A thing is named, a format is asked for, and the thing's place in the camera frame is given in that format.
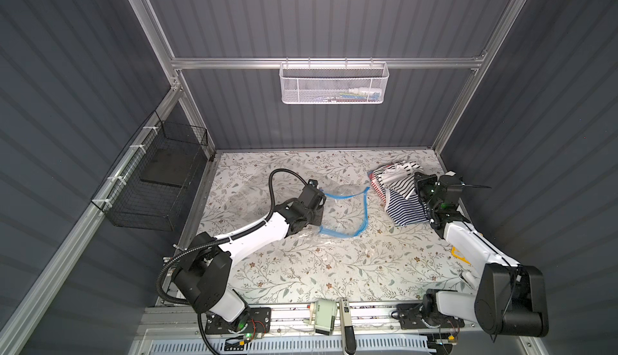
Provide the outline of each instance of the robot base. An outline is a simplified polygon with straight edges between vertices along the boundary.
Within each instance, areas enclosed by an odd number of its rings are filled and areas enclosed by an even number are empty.
[[[255,322],[256,333],[267,333],[268,331],[270,331],[271,311],[272,310],[270,308],[249,309],[249,319]],[[222,335],[227,333],[235,333],[230,331],[231,327],[232,326],[230,325],[230,323],[224,320],[221,316],[209,316],[206,323],[206,335]],[[239,333],[247,332],[253,332],[253,324],[251,323],[251,321],[247,322],[245,328],[243,328],[243,330]]]
[[[458,325],[459,328],[463,328],[465,325],[463,320],[452,316],[442,315],[441,313],[438,313],[440,316],[438,316],[437,313],[429,313],[424,316],[424,308],[425,305],[421,301],[418,303],[398,304],[397,311],[394,311],[391,316],[399,321],[399,324],[403,330],[419,330],[422,328],[428,328],[427,325],[448,330],[453,328],[453,325],[455,328],[457,328]]]

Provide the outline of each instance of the black wire basket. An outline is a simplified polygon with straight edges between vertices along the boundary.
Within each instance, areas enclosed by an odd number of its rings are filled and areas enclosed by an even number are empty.
[[[92,198],[117,227],[182,229],[208,162],[206,129],[160,121],[151,129],[105,199]]]

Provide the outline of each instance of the metal ventilation grille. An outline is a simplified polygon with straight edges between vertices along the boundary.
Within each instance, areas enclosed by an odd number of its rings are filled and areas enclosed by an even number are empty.
[[[223,339],[211,340],[212,346],[221,354],[341,354],[341,336],[283,336],[258,339],[246,345],[243,351],[224,351]],[[427,337],[390,333],[382,335],[358,335],[357,352],[420,351],[435,353],[427,346]],[[155,340],[150,355],[204,355],[210,353],[199,339]]]
[[[385,63],[304,67],[282,63],[281,100],[286,104],[380,104],[388,81]]]

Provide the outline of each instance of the mesh basket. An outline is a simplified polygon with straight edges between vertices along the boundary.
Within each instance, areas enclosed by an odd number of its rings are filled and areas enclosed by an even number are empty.
[[[286,104],[380,104],[388,76],[385,63],[340,68],[282,63],[281,100]]]
[[[135,150],[121,179],[114,180],[107,197],[92,203],[117,227],[181,229],[208,161],[207,138],[205,128],[159,122]],[[153,168],[153,162],[165,158],[167,170]]]

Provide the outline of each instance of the yellow object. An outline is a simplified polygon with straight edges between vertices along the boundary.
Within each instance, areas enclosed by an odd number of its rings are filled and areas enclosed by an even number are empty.
[[[460,256],[461,252],[458,251],[455,247],[453,247],[453,249],[451,249],[451,254],[453,255],[454,258],[459,258],[461,261],[465,262],[466,264],[470,263],[468,260],[465,259],[465,257]]]

